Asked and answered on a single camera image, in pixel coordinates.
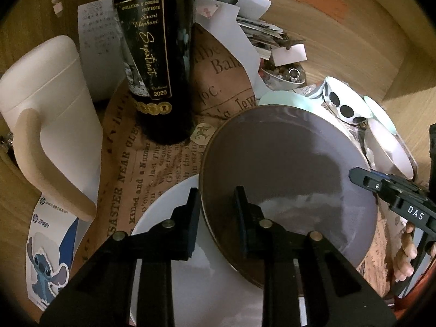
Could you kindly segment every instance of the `white cable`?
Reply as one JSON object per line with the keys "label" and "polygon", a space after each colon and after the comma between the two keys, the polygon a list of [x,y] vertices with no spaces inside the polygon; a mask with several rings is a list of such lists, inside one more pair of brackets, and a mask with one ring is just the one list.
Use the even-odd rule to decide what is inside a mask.
{"label": "white cable", "polygon": [[56,16],[60,17],[62,15],[62,10],[63,10],[62,0],[52,0],[52,4]]}

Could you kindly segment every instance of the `gold medal sticker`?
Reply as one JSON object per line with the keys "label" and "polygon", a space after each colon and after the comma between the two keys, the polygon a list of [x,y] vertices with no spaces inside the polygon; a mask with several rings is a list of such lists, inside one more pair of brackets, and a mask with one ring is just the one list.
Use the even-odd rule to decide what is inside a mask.
{"label": "gold medal sticker", "polygon": [[143,102],[138,102],[134,98],[132,99],[135,104],[135,108],[138,111],[144,114],[151,114],[152,116],[157,116],[158,114],[168,114],[169,112],[171,112],[171,109],[173,108],[170,102],[160,102],[159,104],[156,103],[145,104]]}
{"label": "gold medal sticker", "polygon": [[157,116],[159,114],[159,107],[156,103],[149,103],[147,104],[148,112],[152,116]]}
{"label": "gold medal sticker", "polygon": [[173,108],[170,102],[160,102],[158,106],[159,106],[160,114],[168,114],[169,112],[171,112],[171,109]]}

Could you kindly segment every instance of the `black bottle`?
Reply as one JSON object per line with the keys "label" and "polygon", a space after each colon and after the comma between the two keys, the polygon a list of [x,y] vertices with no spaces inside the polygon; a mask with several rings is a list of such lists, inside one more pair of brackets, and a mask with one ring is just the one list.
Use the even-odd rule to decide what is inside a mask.
{"label": "black bottle", "polygon": [[170,145],[193,131],[189,91],[194,0],[114,0],[137,118],[150,140]]}

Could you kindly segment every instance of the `cartoon character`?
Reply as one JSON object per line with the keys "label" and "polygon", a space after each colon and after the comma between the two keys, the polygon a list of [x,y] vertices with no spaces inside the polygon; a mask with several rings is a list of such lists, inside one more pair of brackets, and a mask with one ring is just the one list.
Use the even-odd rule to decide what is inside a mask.
{"label": "cartoon character", "polygon": [[51,286],[64,287],[68,281],[67,265],[62,263],[57,272],[53,272],[44,252],[37,253],[35,256],[33,255],[32,237],[29,238],[27,244],[27,253],[38,274],[37,282],[32,284],[32,289],[43,302],[45,301],[47,304],[50,304],[55,298]]}

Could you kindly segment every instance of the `finger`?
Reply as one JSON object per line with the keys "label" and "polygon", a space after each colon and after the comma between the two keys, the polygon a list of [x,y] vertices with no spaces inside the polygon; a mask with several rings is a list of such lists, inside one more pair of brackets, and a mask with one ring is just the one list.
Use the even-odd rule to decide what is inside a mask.
{"label": "finger", "polygon": [[401,236],[401,247],[403,248],[404,253],[406,253],[406,255],[411,259],[415,259],[418,255],[418,250],[413,244],[411,234],[403,233]]}
{"label": "finger", "polygon": [[436,257],[436,242],[431,246],[429,253],[432,259]]}
{"label": "finger", "polygon": [[403,273],[401,273],[400,268],[398,268],[396,259],[394,259],[394,276],[400,281],[404,281],[407,278]]}
{"label": "finger", "polygon": [[402,249],[398,251],[395,260],[401,273],[406,276],[411,276],[413,274],[413,267],[411,266],[406,253],[404,253]]}
{"label": "finger", "polygon": [[411,233],[413,230],[415,230],[415,225],[411,222],[408,222],[406,224],[406,232],[409,234]]}

